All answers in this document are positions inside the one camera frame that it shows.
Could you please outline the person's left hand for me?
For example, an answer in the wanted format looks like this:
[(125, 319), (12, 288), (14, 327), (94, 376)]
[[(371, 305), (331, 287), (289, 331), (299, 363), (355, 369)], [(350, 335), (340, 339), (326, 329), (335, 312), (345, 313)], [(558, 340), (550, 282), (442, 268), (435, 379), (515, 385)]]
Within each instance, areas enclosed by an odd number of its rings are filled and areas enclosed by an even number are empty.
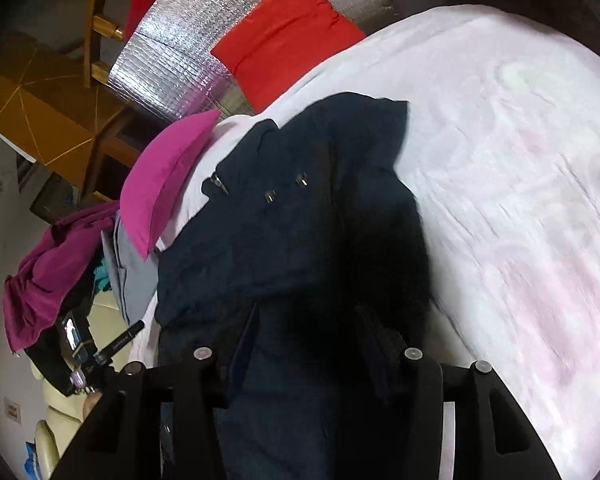
[(83, 418), (87, 418), (87, 416), (91, 413), (91, 411), (93, 411), (93, 408), (101, 398), (102, 393), (100, 391), (87, 393), (82, 406)]

